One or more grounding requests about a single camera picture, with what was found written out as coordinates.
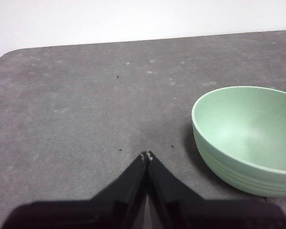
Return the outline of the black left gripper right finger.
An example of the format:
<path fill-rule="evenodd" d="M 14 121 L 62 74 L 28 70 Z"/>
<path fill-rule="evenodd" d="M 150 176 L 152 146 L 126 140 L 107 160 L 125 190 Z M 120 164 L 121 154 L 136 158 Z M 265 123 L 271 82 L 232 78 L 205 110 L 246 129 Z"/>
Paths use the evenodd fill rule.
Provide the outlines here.
<path fill-rule="evenodd" d="M 258 200 L 207 200 L 177 179 L 151 152 L 150 198 L 165 229 L 286 229 L 286 215 Z"/>

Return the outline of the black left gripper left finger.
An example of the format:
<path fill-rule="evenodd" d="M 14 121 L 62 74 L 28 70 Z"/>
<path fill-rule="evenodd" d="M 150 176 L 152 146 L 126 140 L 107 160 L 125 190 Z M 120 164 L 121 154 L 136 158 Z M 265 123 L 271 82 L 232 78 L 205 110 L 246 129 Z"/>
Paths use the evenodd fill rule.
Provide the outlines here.
<path fill-rule="evenodd" d="M 140 229 L 147 195 L 146 152 L 88 200 L 36 201 L 15 208 L 4 229 Z"/>

